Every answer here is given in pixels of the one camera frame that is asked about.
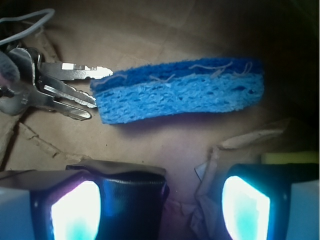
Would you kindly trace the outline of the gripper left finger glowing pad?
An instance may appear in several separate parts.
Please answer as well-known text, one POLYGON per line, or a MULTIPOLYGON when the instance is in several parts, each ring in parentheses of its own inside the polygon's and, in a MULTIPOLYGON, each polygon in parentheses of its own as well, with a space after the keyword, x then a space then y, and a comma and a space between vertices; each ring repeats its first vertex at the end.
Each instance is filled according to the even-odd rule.
POLYGON ((2 240, 94 240, 101 191, 85 170, 0 173, 2 240))

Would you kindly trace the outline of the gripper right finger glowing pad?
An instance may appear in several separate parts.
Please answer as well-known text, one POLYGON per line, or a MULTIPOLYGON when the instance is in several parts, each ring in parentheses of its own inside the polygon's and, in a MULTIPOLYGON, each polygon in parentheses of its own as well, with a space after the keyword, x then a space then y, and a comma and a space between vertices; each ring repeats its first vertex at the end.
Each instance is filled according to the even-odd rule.
POLYGON ((221 193, 233 240, 318 240, 320 168, 317 163, 235 164, 221 193))

